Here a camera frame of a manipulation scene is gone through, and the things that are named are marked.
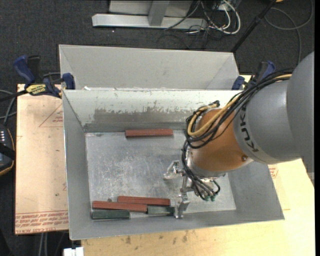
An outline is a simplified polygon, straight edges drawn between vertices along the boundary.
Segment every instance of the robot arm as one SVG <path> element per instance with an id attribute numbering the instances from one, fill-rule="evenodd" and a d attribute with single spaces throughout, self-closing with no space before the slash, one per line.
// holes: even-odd
<path id="1" fill-rule="evenodd" d="M 314 59 L 313 52 L 292 75 L 272 73 L 225 107 L 215 101 L 187 118 L 181 162 L 197 195 L 217 194 L 208 180 L 252 161 L 302 158 L 308 173 L 314 173 Z"/>

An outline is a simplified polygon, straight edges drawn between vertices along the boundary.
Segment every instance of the scratched metal surface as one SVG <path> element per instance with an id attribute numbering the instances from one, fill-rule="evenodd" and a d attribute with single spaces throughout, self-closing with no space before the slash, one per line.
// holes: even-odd
<path id="1" fill-rule="evenodd" d="M 237 93 L 222 90 L 68 90 L 67 100 L 85 132 L 134 129 L 182 130 L 186 117 L 216 100 L 221 107 Z"/>
<path id="2" fill-rule="evenodd" d="M 61 73 L 76 89 L 231 90 L 239 72 L 232 52 L 60 45 Z"/>
<path id="3" fill-rule="evenodd" d="M 90 200 L 113 201 L 117 196 L 170 198 L 173 204 L 182 185 L 182 177 L 163 180 L 170 163 L 180 159 L 185 140 L 182 130 L 172 137 L 125 138 L 124 132 L 87 133 Z M 215 202 L 205 202 L 189 192 L 191 204 L 186 213 L 235 210 L 228 176 L 220 177 L 221 192 Z M 147 217 L 133 213 L 132 218 Z"/>

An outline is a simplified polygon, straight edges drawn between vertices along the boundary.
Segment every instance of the black carpet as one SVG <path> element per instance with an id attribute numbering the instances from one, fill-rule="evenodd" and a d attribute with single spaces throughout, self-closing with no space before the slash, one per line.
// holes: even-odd
<path id="1" fill-rule="evenodd" d="M 1 0 L 0 1 L 0 89 L 15 92 L 24 79 L 16 74 L 14 60 L 26 54 L 41 56 L 44 73 L 59 71 L 59 44 L 113 46 L 129 48 L 184 49 L 229 52 L 249 24 L 268 4 L 268 0 L 242 0 L 238 6 L 241 30 L 235 35 L 212 33 L 207 37 L 190 36 L 181 31 L 143 28 L 93 28 L 92 16 L 108 11 L 108 1 L 84 0 Z M 286 12 L 296 25 L 311 14 L 309 0 L 284 0 L 276 8 Z M 283 13 L 270 10 L 267 18 L 275 25 L 292 27 Z M 315 15 L 299 29 L 301 59 L 315 50 Z M 297 30 L 279 30 L 265 20 L 253 30 L 235 54 L 240 73 L 252 74 L 259 62 L 272 61 L 278 70 L 294 68 L 298 63 Z M 0 103 L 0 116 L 10 101 Z M 7 126 L 16 135 L 16 117 Z M 41 235 L 14 235 L 15 170 L 0 176 L 0 256 L 38 255 Z M 61 248 L 71 246 L 66 234 L 49 233 L 48 255 L 54 255 L 62 237 Z"/>

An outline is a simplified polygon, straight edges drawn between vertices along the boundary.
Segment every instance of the wooden block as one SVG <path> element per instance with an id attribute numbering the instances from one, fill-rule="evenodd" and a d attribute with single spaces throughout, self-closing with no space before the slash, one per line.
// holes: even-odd
<path id="1" fill-rule="evenodd" d="M 93 201 L 93 209 L 105 209 L 105 210 L 128 210 L 130 212 L 146 213 L 148 207 L 146 204 L 137 203 L 120 203 L 120 202 L 108 202 L 108 201 Z"/>
<path id="2" fill-rule="evenodd" d="M 149 206 L 170 206 L 170 199 L 138 196 L 118 196 L 118 203 L 144 204 Z"/>
<path id="3" fill-rule="evenodd" d="M 142 129 L 142 130 L 126 130 L 126 138 L 138 137 L 165 137 L 172 136 L 174 131 L 172 129 Z"/>
<path id="4" fill-rule="evenodd" d="M 130 212 L 128 210 L 93 209 L 91 218 L 94 220 L 130 219 Z"/>
<path id="5" fill-rule="evenodd" d="M 170 206 L 148 206 L 148 214 L 173 216 L 175 214 L 175 208 Z"/>

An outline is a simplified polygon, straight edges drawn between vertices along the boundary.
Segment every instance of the yellow clamp label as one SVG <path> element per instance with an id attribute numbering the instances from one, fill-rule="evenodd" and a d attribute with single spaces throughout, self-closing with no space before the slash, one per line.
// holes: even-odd
<path id="1" fill-rule="evenodd" d="M 44 83 L 31 84 L 27 89 L 28 93 L 36 95 L 47 91 L 47 86 Z"/>

